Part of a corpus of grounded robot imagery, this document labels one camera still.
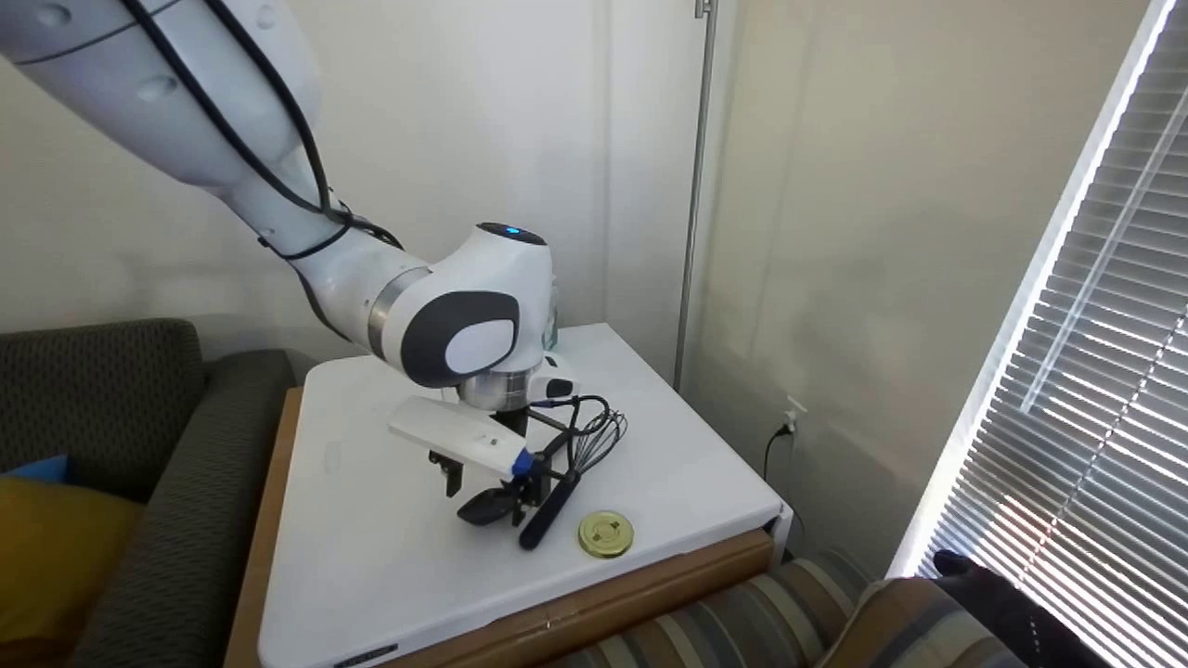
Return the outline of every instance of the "window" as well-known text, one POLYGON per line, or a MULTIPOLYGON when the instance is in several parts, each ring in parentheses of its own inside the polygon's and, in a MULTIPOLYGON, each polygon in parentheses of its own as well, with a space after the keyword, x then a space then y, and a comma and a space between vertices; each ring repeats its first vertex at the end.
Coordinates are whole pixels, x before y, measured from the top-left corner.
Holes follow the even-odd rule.
POLYGON ((890 576, 938 545, 1188 663, 1188 5, 1150 5, 890 576))

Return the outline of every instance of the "white table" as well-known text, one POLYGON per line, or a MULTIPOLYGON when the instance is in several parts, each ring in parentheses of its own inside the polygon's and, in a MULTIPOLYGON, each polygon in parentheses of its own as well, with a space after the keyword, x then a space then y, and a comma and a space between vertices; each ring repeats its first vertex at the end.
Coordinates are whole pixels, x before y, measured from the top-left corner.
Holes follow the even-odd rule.
POLYGON ((493 480, 468 476, 447 496, 428 449, 387 428, 394 403, 424 389, 371 356, 308 372, 261 622, 262 663, 405 658, 756 528, 777 528, 785 548, 785 496, 620 332, 573 328, 557 354, 580 389, 629 415, 629 439, 580 481, 535 553, 521 548, 514 522, 455 519, 493 480), (595 560, 580 548, 577 522, 590 509, 616 509, 636 522, 622 556, 595 560))

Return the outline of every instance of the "yellow pillow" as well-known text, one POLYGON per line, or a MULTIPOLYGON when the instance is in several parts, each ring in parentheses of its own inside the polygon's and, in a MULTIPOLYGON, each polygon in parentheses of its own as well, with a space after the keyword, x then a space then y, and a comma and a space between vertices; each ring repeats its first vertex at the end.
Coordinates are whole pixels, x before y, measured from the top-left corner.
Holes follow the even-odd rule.
POLYGON ((142 509, 85 485, 0 476, 0 663, 59 663, 142 509))

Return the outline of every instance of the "striped upholstery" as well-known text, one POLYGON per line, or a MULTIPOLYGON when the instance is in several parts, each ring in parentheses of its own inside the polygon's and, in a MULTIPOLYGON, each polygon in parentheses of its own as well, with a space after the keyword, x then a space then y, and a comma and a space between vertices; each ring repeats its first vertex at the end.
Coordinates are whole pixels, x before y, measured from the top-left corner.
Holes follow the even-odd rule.
POLYGON ((816 663, 856 598, 860 579, 849 568, 803 556, 552 663, 816 663))
POLYGON ((819 663, 1015 668, 1022 662, 937 584, 887 579, 860 598, 819 663))

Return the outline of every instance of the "gray couch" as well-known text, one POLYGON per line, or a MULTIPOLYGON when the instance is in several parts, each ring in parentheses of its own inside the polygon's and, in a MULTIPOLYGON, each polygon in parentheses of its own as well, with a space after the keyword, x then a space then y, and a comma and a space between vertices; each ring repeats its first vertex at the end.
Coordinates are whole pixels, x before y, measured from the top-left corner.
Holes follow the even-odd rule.
POLYGON ((285 354, 204 365, 179 319, 0 332, 0 471, 68 454, 146 504, 74 663, 224 662, 290 382, 285 354))

